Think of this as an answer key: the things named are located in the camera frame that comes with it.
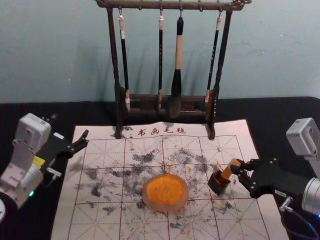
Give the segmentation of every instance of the blue wall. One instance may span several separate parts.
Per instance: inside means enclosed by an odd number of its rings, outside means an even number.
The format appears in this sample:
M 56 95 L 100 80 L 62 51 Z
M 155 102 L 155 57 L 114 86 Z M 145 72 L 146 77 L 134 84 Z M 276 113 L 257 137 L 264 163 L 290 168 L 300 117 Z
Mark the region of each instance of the blue wall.
M 221 98 L 320 96 L 320 2 L 307 2 L 252 0 L 232 14 Z M 124 84 L 118 14 L 115 10 Z M 155 94 L 159 11 L 124 9 L 122 14 L 130 92 Z M 183 94 L 205 94 L 217 14 L 183 12 Z M 164 10 L 163 16 L 163 89 L 170 94 L 179 12 Z M 215 60 L 213 81 L 218 54 Z M 114 97 L 105 9 L 91 0 L 0 0 L 1 103 Z

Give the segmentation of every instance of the black table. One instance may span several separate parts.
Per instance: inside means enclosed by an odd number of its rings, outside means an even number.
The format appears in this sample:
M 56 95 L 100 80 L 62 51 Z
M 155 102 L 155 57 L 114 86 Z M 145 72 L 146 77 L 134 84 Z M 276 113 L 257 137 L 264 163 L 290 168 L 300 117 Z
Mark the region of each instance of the black table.
M 247 119 L 253 140 L 261 157 L 280 160 L 281 167 L 287 171 L 312 178 L 315 176 L 310 164 L 297 157 L 286 139 L 286 131 L 298 118 L 314 118 L 320 126 L 320 99 L 313 97 L 277 97 L 221 99 L 218 102 L 217 121 Z M 0 104 L 0 174 L 9 163 L 13 147 L 12 140 L 18 120 L 27 113 L 39 117 L 49 117 L 58 113 L 53 123 L 55 132 L 71 140 L 75 125 L 115 125 L 115 104 L 113 102 L 68 102 L 68 103 L 22 103 Z M 137 116 L 125 122 L 126 125 L 148 124 L 167 121 L 165 117 Z M 201 119 L 178 118 L 180 123 L 202 123 Z M 57 160 L 57 169 L 65 172 L 65 159 Z M 20 209 L 16 222 L 11 227 L 10 236 L 0 239 L 47 240 L 51 237 L 52 226 L 61 192 L 63 179 L 56 181 L 49 189 L 39 188 Z M 317 216 L 298 211 L 320 232 Z M 286 224 L 300 233 L 312 235 L 308 228 L 297 219 L 285 218 Z

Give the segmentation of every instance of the cable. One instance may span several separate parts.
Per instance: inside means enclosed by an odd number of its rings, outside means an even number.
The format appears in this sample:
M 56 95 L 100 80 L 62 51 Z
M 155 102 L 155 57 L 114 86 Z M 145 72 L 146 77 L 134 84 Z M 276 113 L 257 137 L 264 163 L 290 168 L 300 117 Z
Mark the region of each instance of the cable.
M 319 234 L 317 233 L 317 231 L 315 230 L 315 228 L 307 221 L 305 220 L 299 213 L 297 213 L 296 211 L 294 210 L 290 210 L 288 211 L 289 213 L 293 213 L 296 217 L 298 217 L 301 221 L 303 221 L 305 224 L 308 225 L 308 227 L 312 230 L 312 232 L 314 233 L 315 237 L 311 237 L 311 236 L 307 236 L 307 235 L 304 235 L 304 234 L 300 234 L 300 233 L 297 233 L 295 231 L 292 231 L 291 229 L 289 229 L 286 225 L 285 225 L 285 222 L 284 222 L 284 219 L 283 217 L 280 217 L 281 219 L 281 223 L 283 225 L 283 227 L 287 230 L 288 233 L 294 235 L 294 236 L 297 236 L 297 237 L 300 237 L 300 238 L 303 238 L 303 239 L 308 239 L 308 240 L 319 240 Z

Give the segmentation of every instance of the robotic arm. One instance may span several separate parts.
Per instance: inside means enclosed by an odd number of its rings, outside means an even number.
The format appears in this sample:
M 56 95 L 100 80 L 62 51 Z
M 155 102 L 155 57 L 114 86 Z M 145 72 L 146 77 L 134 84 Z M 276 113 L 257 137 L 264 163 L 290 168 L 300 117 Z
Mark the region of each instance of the robotic arm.
M 49 185 L 62 175 L 51 168 L 57 156 L 69 159 L 87 146 L 88 130 L 74 143 L 51 132 L 50 123 L 55 117 L 44 119 L 28 113 L 19 120 L 11 161 L 0 177 L 0 223 L 6 214 L 21 208 L 45 174 L 52 175 Z
M 320 131 L 312 118 L 297 119 L 286 132 L 286 137 L 294 152 L 309 161 L 316 176 L 320 176 Z M 259 198 L 264 194 L 278 195 L 283 198 L 279 207 L 281 212 L 291 212 L 303 220 L 294 209 L 303 209 L 308 213 L 320 216 L 320 180 L 316 177 L 307 178 L 287 172 L 280 168 L 276 158 L 251 159 L 244 162 L 232 159 L 223 171 L 214 172 L 209 181 L 209 187 L 220 195 L 230 183 L 231 174 L 238 176 L 239 182 L 249 191 L 252 198 Z M 319 239 L 318 233 L 308 224 L 314 232 L 315 238 L 308 238 L 299 233 L 291 232 L 307 239 Z

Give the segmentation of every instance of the yellow label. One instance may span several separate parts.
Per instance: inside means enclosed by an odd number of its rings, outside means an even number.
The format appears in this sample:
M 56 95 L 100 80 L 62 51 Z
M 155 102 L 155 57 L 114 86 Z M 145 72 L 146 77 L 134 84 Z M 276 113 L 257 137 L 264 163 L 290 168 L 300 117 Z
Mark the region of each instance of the yellow label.
M 42 159 L 41 157 L 34 156 L 33 164 L 36 165 L 39 169 L 46 161 Z

